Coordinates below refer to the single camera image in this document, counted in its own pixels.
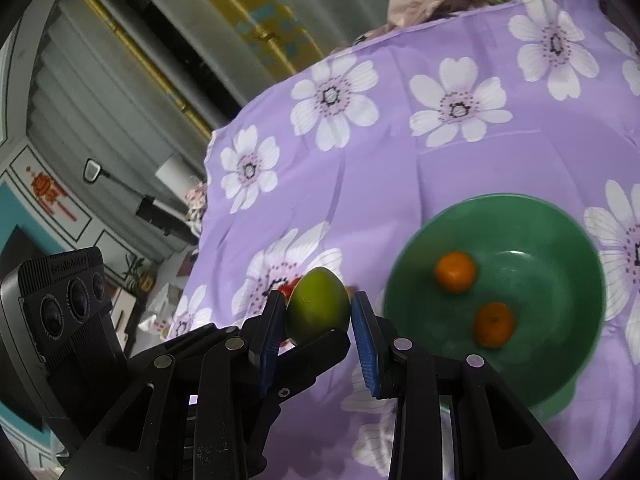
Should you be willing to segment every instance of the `camera lens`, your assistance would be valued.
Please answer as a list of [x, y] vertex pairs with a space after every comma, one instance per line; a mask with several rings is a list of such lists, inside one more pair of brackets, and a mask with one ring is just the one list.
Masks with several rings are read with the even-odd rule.
[[95, 299], [102, 301], [102, 298], [104, 298], [104, 281], [100, 274], [94, 274], [92, 285], [94, 286]]
[[56, 300], [46, 297], [42, 301], [40, 309], [42, 324], [51, 337], [59, 338], [62, 335], [62, 310]]
[[89, 296], [84, 283], [77, 278], [69, 283], [68, 300], [71, 312], [78, 320], [83, 320], [89, 313]]

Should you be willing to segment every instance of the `screw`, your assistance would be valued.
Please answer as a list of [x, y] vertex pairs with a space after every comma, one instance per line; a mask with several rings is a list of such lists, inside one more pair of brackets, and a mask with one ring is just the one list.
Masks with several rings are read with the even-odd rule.
[[241, 337], [230, 337], [225, 341], [227, 350], [239, 350], [244, 346], [244, 339]]
[[405, 337], [399, 337], [398, 339], [394, 339], [394, 346], [398, 350], [411, 350], [414, 344], [411, 342], [411, 340]]
[[478, 354], [471, 354], [466, 357], [466, 363], [473, 368], [482, 368], [484, 366], [484, 359]]
[[156, 368], [167, 368], [169, 366], [171, 366], [173, 359], [170, 355], [164, 354], [164, 355], [159, 355], [158, 357], [156, 357], [156, 359], [154, 360], [154, 366]]

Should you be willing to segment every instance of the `white paper roll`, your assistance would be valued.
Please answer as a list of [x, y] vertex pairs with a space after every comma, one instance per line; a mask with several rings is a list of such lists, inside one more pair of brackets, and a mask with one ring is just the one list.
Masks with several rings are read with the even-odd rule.
[[191, 168], [189, 168], [178, 155], [172, 155], [156, 171], [156, 178], [167, 186], [171, 192], [187, 203], [187, 193], [196, 187], [200, 181]]

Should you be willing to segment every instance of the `purple tablecloth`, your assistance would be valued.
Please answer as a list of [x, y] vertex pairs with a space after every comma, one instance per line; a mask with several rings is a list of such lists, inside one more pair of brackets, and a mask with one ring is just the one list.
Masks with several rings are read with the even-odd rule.
[[[201, 255], [172, 335], [241, 324], [318, 265], [380, 308], [396, 256], [436, 213], [491, 192], [542, 198], [593, 235], [606, 273], [596, 353], [546, 425], [581, 480], [600, 478], [640, 417], [638, 94], [638, 53], [596, 0], [489, 7], [316, 64], [209, 147]], [[352, 348], [283, 404], [260, 477], [386, 478], [393, 408], [364, 389]]]

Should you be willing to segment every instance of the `green mango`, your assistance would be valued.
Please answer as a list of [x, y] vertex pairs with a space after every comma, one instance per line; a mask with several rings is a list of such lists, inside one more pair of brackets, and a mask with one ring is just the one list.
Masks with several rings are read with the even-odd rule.
[[293, 289], [285, 313], [285, 328], [294, 344], [304, 344], [332, 328], [346, 332], [350, 322], [347, 291], [329, 269], [311, 269]]

